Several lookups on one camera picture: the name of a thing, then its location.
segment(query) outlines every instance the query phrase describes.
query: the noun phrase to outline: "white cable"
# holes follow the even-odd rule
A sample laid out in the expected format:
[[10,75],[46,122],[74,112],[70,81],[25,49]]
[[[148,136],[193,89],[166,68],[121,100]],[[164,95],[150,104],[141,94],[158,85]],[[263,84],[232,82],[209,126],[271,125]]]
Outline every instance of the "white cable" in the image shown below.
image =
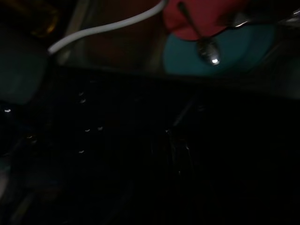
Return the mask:
[[93,27],[93,28],[88,28],[85,30],[80,30],[76,33],[73,33],[71,35],[64,37],[63,39],[59,40],[58,42],[56,42],[55,44],[50,46],[48,48],[48,52],[50,55],[52,55],[52,54],[58,52],[63,47],[67,46],[68,44],[70,44],[78,39],[81,39],[83,37],[93,35],[93,34],[107,32],[107,31],[111,31],[111,30],[116,30],[116,29],[119,29],[122,27],[127,27],[129,25],[138,23],[140,21],[146,20],[146,19],[158,14],[160,11],[162,11],[164,9],[166,3],[167,3],[167,0],[161,0],[161,2],[158,3],[155,7],[151,8],[148,11],[143,12],[139,15],[130,17],[128,19],[125,19],[125,20],[122,20],[119,22],[114,22],[114,23],[110,23],[107,25],[99,26],[99,27]]

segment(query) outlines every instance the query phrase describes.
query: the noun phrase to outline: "teal plate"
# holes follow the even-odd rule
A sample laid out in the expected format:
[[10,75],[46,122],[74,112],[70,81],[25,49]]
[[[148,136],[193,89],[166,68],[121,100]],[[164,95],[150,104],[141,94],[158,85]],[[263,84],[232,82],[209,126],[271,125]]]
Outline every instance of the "teal plate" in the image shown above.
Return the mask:
[[199,58],[195,41],[184,41],[171,34],[165,45],[164,68],[173,75],[245,73],[260,63],[271,47],[274,36],[273,25],[226,30],[214,37],[220,49],[221,62],[211,66]]

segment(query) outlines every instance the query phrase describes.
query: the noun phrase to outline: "spoon handle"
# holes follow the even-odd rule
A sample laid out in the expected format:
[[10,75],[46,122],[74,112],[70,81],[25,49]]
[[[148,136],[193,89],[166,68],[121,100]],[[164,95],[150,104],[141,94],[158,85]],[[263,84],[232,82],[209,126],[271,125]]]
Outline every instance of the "spoon handle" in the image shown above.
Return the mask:
[[194,21],[191,18],[191,15],[186,7],[186,4],[184,2],[179,2],[177,5],[178,9],[180,10],[180,12],[184,15],[184,17],[186,18],[186,20],[188,21],[188,23],[193,27],[194,31],[197,33],[197,35],[199,36],[199,38],[202,37],[200,31],[197,29]]

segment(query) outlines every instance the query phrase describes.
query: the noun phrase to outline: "metal spoon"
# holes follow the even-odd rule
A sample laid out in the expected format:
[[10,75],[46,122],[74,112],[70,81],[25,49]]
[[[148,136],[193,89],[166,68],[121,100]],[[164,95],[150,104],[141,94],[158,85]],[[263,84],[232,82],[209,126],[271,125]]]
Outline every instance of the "metal spoon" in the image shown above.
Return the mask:
[[185,16],[188,23],[193,27],[194,31],[197,33],[199,40],[197,42],[197,50],[199,56],[207,63],[215,66],[220,63],[220,51],[217,43],[211,37],[204,37],[201,35],[200,31],[194,24],[190,13],[184,2],[178,3],[178,9]]

